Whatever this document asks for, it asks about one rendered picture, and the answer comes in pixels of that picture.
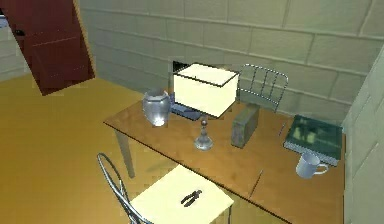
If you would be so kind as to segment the dark laptop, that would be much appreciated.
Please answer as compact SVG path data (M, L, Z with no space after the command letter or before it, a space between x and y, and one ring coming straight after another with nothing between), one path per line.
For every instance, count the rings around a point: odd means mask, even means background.
M177 72L178 70L186 67L185 63L178 62L178 61L173 61L172 62L172 72ZM184 118L187 118L192 121L196 121L201 117L201 113L189 108L187 106L181 105L179 103L175 102L175 93L173 91L173 75L170 75L169 78L169 90L170 90L170 99L171 99L171 112L182 116Z

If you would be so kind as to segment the cream shade table lamp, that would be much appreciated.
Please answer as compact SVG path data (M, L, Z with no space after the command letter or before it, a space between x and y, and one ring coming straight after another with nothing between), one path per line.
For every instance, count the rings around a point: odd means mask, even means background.
M213 140L208 136L208 117L219 118L235 101L239 73L200 63L193 63L173 73L175 102L202 114L199 136L194 146L210 150Z

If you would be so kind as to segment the silver round vase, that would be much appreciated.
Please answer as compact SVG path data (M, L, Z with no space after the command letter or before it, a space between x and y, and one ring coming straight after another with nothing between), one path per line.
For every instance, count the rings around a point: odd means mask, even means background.
M163 126L171 112L170 96L162 89L149 90L142 99L142 109L146 119L153 126Z

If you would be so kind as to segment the grey rectangular box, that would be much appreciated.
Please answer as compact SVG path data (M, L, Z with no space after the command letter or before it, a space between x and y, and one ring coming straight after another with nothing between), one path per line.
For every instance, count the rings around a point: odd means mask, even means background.
M243 148L258 126L260 106L248 104L232 121L231 144Z

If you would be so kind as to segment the brown wooden table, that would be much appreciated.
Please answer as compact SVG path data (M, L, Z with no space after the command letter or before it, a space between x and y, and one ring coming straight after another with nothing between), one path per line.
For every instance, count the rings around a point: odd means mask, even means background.
M222 117L208 121L213 147L206 152L194 146L199 122L172 114L166 125L154 127L141 102L107 118L105 124L289 224L344 224L344 163L323 175L300 178L295 172L300 155L283 147L293 119L266 109L259 110L258 126L245 147L232 146L232 121L244 107L235 103Z

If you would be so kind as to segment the black tong-shaped object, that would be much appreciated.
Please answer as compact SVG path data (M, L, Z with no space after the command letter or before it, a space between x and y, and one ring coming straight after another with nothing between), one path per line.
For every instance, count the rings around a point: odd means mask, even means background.
M181 200L181 204L184 207L189 207L190 205L192 205L200 197L201 194L202 194L201 190L195 190L192 193L190 193L189 195L185 196Z

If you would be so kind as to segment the cream seat metal chair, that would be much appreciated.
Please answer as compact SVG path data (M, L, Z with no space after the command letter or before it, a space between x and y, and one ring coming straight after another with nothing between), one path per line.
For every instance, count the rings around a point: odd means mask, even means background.
M101 171L131 224L211 224L231 210L234 200L208 179L176 166L153 185L130 200L124 182L112 161L98 153ZM181 200L195 190L200 197L189 207Z

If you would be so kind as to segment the dark green book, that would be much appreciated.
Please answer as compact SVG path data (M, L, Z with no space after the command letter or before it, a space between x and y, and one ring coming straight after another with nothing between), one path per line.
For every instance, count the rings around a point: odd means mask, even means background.
M297 153L313 153L322 162L337 166L341 160L342 128L295 115L283 147Z

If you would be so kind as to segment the white mug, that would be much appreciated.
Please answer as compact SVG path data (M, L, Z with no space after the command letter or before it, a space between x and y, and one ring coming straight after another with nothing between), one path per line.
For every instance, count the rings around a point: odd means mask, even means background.
M320 161L312 153L303 153L296 166L296 174L303 179L310 179L314 175L323 175L329 170L329 166Z

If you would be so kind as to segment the dark red room door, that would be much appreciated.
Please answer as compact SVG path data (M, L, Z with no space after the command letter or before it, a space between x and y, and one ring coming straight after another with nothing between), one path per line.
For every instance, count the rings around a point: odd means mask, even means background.
M0 11L43 95L95 77L73 0L0 0Z

